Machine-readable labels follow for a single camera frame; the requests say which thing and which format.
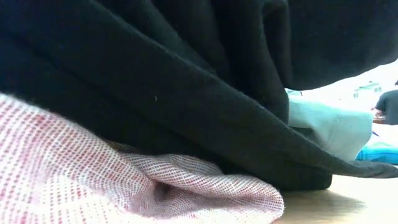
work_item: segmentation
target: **table surface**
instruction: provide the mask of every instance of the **table surface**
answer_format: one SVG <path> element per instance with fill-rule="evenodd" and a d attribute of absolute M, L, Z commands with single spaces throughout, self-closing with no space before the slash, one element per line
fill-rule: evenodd
<path fill-rule="evenodd" d="M 398 178 L 334 176 L 328 190 L 284 194 L 285 214 L 275 224 L 398 223 Z"/>

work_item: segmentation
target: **red dotted fabric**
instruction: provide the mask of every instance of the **red dotted fabric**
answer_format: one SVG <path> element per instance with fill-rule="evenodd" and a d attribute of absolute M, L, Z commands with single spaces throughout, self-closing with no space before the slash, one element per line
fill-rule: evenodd
<path fill-rule="evenodd" d="M 271 223 L 283 214 L 280 193 L 258 179 L 121 147 L 0 95 L 0 222 Z"/>

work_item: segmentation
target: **blue fabric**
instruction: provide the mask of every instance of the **blue fabric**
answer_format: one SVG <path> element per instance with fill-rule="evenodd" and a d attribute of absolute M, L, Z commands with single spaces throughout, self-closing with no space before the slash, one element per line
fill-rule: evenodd
<path fill-rule="evenodd" d="M 372 134 L 371 139 L 359 152 L 356 160 L 386 162 L 398 165 L 398 146 L 389 144 L 383 138 Z"/>

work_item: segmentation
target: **black fabric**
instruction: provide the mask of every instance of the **black fabric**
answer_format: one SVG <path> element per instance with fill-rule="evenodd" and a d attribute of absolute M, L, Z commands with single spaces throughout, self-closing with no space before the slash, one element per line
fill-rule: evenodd
<path fill-rule="evenodd" d="M 281 190 L 398 177 L 286 125 L 285 87 L 398 57 L 398 3 L 353 2 L 0 1 L 0 90 L 143 153 L 197 156 Z"/>
<path fill-rule="evenodd" d="M 376 103 L 376 109 L 383 112 L 383 124 L 398 124 L 398 90 L 383 93 Z"/>

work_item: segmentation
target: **woven fabric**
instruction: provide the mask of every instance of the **woven fabric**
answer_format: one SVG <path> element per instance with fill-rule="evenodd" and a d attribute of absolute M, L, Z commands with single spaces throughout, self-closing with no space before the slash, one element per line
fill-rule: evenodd
<path fill-rule="evenodd" d="M 280 193 L 258 179 L 223 175 L 188 156 L 121 154 L 121 147 L 128 146 L 0 95 L 0 220 L 271 223 L 283 214 Z"/>

